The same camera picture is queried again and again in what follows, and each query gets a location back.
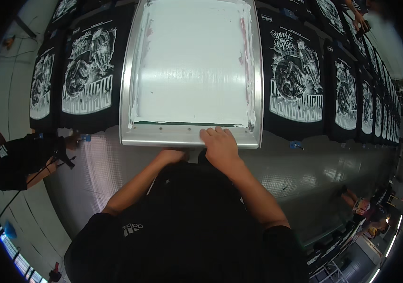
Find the adidas logo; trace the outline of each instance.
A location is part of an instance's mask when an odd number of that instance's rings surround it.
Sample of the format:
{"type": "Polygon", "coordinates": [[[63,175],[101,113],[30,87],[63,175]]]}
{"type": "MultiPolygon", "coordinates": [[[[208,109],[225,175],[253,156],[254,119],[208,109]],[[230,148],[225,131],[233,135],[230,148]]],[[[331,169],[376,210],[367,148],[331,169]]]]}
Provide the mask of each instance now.
{"type": "Polygon", "coordinates": [[[123,226],[125,237],[128,235],[131,235],[134,232],[137,232],[138,230],[140,230],[142,228],[143,228],[143,225],[137,224],[137,223],[129,223],[126,226],[123,226]]]}

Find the hand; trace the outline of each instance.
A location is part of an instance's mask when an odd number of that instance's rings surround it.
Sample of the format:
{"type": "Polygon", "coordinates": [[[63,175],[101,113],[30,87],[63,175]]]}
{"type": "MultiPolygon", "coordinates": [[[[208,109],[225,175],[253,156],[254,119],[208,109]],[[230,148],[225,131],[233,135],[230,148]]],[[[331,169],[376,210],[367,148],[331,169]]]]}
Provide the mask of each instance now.
{"type": "Polygon", "coordinates": [[[363,31],[367,31],[369,29],[367,23],[365,22],[365,19],[359,12],[356,13],[356,18],[354,19],[352,24],[357,31],[359,31],[359,24],[361,24],[360,29],[362,29],[363,31]]]}
{"type": "Polygon", "coordinates": [[[57,171],[57,161],[56,162],[52,162],[52,157],[46,162],[46,166],[47,169],[45,169],[45,171],[49,170],[49,175],[54,173],[55,171],[57,171]]]}
{"type": "Polygon", "coordinates": [[[176,163],[187,159],[187,154],[182,149],[163,148],[156,157],[156,160],[164,165],[176,163]]]}
{"type": "Polygon", "coordinates": [[[227,176],[235,165],[242,163],[238,155],[238,145],[229,129],[200,130],[200,138],[206,145],[206,159],[227,176]]]}

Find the screen printing frame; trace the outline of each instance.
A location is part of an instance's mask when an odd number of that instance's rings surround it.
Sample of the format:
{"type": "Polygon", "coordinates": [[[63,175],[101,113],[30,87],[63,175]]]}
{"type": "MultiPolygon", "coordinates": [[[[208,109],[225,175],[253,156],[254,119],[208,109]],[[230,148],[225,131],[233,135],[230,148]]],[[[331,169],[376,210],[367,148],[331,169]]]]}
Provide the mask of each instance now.
{"type": "MultiPolygon", "coordinates": [[[[250,29],[251,45],[253,49],[254,62],[254,112],[255,119],[248,128],[227,127],[236,139],[240,149],[256,149],[261,146],[263,131],[263,62],[260,40],[260,29],[258,26],[258,15],[255,2],[253,0],[243,0],[249,4],[250,9],[250,29]]],[[[140,25],[144,5],[147,0],[140,0],[135,10],[132,21],[131,32],[129,34],[128,45],[125,53],[123,65],[123,80],[121,82],[120,105],[119,105],[119,139],[124,145],[136,146],[160,146],[160,147],[202,147],[204,142],[199,137],[199,131],[216,125],[176,125],[175,123],[134,123],[130,119],[130,101],[133,97],[135,56],[136,47],[140,40],[140,25]]]]}

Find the person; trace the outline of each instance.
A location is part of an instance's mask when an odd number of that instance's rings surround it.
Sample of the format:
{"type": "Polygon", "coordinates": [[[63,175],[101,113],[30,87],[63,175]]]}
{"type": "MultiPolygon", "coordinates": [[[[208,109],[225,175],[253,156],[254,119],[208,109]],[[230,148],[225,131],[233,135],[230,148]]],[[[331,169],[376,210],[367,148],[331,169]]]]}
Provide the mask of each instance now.
{"type": "Polygon", "coordinates": [[[376,230],[386,228],[390,214],[386,212],[383,206],[372,204],[364,198],[358,198],[346,186],[342,186],[340,192],[342,193],[341,198],[352,208],[352,212],[366,218],[366,221],[362,225],[363,232],[366,232],[371,227],[374,227],[376,230]]]}
{"type": "Polygon", "coordinates": [[[198,163],[162,150],[90,218],[64,257],[72,283],[308,282],[306,253],[231,132],[200,138],[198,163]]]}
{"type": "Polygon", "coordinates": [[[341,5],[344,9],[350,9],[355,18],[353,25],[358,31],[363,29],[364,31],[369,30],[369,26],[365,22],[364,14],[368,13],[369,10],[379,11],[380,3],[377,0],[340,0],[341,5]]]}
{"type": "Polygon", "coordinates": [[[0,132],[0,190],[23,191],[33,187],[57,170],[55,148],[61,145],[75,150],[77,139],[77,135],[64,139],[51,133],[33,133],[6,141],[0,132]]]}

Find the finger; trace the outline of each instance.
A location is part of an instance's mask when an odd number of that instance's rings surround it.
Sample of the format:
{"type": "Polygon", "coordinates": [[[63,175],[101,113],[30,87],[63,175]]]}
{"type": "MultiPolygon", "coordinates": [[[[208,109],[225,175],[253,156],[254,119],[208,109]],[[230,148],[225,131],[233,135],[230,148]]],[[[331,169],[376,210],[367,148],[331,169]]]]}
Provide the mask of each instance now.
{"type": "Polygon", "coordinates": [[[208,134],[208,132],[206,132],[205,129],[200,130],[200,138],[205,144],[209,140],[209,137],[210,137],[210,135],[208,134]]]}
{"type": "Polygon", "coordinates": [[[233,136],[229,129],[224,129],[224,132],[229,136],[233,136]]]}
{"type": "Polygon", "coordinates": [[[215,127],[214,130],[216,131],[216,133],[225,134],[225,132],[222,130],[222,127],[220,126],[215,127]]]}
{"type": "Polygon", "coordinates": [[[208,132],[208,134],[211,135],[211,136],[216,135],[216,131],[213,130],[213,128],[207,128],[206,132],[208,132]]]}

